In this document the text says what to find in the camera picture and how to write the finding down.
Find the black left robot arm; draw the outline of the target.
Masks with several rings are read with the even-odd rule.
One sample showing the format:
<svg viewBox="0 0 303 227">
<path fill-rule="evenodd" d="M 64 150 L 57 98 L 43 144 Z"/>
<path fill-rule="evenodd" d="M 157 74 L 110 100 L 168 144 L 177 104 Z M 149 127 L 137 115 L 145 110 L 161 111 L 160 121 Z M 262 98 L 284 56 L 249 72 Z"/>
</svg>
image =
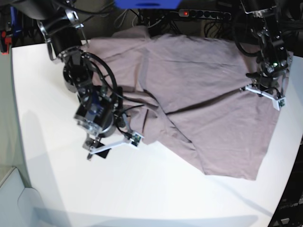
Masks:
<svg viewBox="0 0 303 227">
<path fill-rule="evenodd" d="M 246 14 L 252 35 L 257 38 L 260 50 L 247 52 L 236 37 L 236 21 L 241 12 L 234 17 L 232 35 L 237 48 L 247 57 L 256 57 L 258 69 L 247 73 L 251 83 L 240 88 L 259 97 L 272 101 L 273 107 L 280 111 L 286 105 L 285 87 L 286 75 L 292 60 L 282 37 L 279 27 L 279 10 L 274 0 L 243 0 L 242 13 Z"/>
</svg>

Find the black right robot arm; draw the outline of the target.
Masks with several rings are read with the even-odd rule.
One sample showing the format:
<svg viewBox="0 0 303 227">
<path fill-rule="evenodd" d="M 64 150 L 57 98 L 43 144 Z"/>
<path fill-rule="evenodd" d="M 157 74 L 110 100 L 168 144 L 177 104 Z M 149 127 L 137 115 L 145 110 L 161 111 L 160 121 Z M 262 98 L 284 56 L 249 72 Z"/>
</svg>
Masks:
<svg viewBox="0 0 303 227">
<path fill-rule="evenodd" d="M 103 60 L 84 51 L 89 43 L 79 14 L 105 16 L 108 11 L 81 10 L 72 0 L 9 0 L 7 4 L 37 22 L 50 60 L 64 64 L 65 86 L 80 102 L 74 119 L 86 132 L 83 148 L 87 158 L 105 158 L 122 145 L 137 147 L 143 136 L 130 127 L 123 89 Z"/>
</svg>

